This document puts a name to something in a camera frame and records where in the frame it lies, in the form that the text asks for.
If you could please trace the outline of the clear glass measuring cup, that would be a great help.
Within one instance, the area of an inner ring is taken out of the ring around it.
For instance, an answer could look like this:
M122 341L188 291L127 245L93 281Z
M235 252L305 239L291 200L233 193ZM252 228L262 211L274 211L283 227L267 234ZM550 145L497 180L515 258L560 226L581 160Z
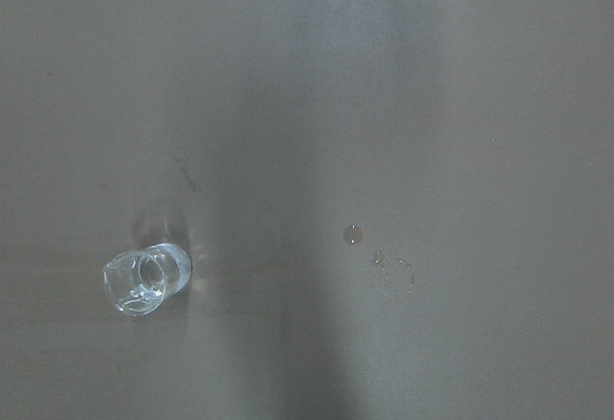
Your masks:
M187 286L192 270L189 254L176 244L123 252L102 269L105 295L124 315L148 315Z

